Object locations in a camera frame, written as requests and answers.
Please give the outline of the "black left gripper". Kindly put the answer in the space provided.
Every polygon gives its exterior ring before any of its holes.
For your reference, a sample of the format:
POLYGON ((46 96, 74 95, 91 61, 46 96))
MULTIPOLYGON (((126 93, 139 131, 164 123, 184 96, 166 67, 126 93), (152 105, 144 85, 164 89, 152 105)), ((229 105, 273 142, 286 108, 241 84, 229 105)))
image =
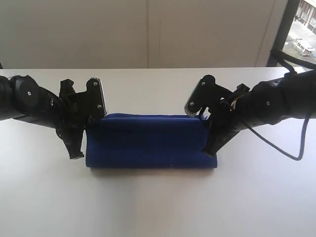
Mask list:
POLYGON ((78 92, 75 92, 73 85, 74 82, 70 79, 60 82, 59 98, 63 102, 62 119, 66 126, 66 131, 62 133, 62 138, 65 141, 70 159, 79 159, 84 157, 81 151, 81 144, 83 130, 88 123, 89 117, 78 113, 77 104, 74 102, 74 95, 78 92))

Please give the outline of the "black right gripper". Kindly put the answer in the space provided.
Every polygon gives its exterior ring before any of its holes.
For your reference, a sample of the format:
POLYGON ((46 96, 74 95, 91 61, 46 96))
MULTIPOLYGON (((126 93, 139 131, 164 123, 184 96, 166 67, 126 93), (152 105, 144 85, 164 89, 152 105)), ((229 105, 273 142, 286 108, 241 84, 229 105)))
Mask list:
POLYGON ((202 149, 205 154, 211 157, 215 156, 225 144, 238 134, 231 125, 233 117, 232 103, 248 91, 249 87, 245 84, 238 85, 229 97, 220 101, 217 110, 210 114, 210 131, 205 147, 202 149))

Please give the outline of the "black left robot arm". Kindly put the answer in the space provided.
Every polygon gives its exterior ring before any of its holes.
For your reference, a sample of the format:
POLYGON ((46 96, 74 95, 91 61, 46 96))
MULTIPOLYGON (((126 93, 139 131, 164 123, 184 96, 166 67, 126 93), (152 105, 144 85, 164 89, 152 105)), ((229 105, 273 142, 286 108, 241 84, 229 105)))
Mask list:
POLYGON ((60 82, 58 95, 31 76, 0 78, 0 119, 14 119, 53 128, 71 159, 82 158, 81 143, 87 126, 106 115, 101 81, 90 78, 86 91, 76 93, 73 81, 60 82))

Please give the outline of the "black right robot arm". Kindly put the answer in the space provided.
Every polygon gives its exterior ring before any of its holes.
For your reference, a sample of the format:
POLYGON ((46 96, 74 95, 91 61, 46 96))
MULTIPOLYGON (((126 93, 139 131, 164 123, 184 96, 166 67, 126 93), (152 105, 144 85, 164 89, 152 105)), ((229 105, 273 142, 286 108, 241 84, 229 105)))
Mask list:
POLYGON ((316 117, 316 72, 287 73, 282 78, 262 81, 251 90, 242 84, 229 96, 209 108, 210 131, 203 149, 216 154, 242 130, 250 130, 264 142, 293 160, 304 153, 307 124, 316 117), (285 119, 302 119, 303 127, 298 156, 290 155, 254 130, 275 125, 285 119))

